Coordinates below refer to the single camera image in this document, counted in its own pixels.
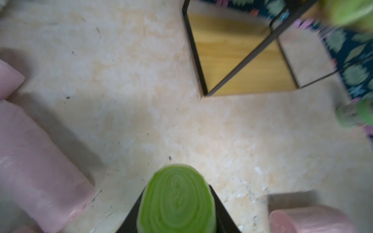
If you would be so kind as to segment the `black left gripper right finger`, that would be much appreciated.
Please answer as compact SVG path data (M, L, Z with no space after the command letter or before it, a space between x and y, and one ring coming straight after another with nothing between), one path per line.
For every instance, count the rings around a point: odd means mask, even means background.
M217 223L217 233L241 233L237 225L234 223L233 219L229 215L228 211L224 207L224 204L219 199L215 190L211 185L209 185L211 193L215 202L216 209L216 223Z

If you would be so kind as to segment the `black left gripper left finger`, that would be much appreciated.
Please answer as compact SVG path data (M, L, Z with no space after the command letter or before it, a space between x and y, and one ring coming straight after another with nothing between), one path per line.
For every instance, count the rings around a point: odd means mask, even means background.
M137 217L143 192L144 190L141 192L137 201L133 205L122 225L117 229L116 233L137 233Z

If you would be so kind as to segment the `green trash bag roll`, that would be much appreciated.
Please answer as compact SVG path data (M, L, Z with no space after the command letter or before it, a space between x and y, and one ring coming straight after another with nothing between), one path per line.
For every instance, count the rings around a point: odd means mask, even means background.
M321 1L328 21L334 26L373 30L372 0Z
M154 173L142 194L139 233L215 233L214 197L204 177L184 164Z

